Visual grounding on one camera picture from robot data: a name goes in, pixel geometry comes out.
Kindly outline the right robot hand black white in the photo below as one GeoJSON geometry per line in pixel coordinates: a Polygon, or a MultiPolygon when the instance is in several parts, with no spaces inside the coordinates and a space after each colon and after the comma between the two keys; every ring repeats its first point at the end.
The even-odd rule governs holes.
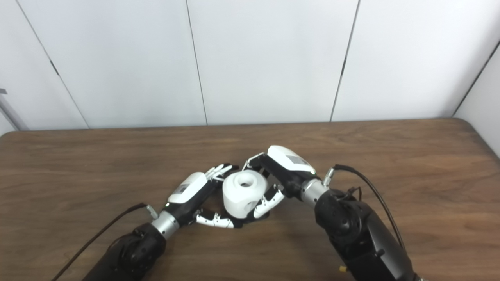
{"type": "Polygon", "coordinates": [[[277,184],[264,193],[251,211],[250,217],[254,219],[264,217],[285,197],[303,201],[306,184],[319,179],[313,166],[292,150],[279,145],[271,145],[267,152],[249,158],[243,166],[245,170],[256,171],[264,178],[272,176],[277,180],[277,184]]]}

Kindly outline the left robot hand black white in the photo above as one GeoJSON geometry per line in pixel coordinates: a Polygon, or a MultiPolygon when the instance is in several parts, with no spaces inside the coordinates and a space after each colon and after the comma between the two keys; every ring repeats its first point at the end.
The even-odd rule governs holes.
{"type": "Polygon", "coordinates": [[[223,186],[223,182],[239,166],[220,164],[206,172],[197,171],[189,175],[170,195],[159,217],[154,221],[159,231],[193,224],[201,212],[202,205],[223,186]]]}

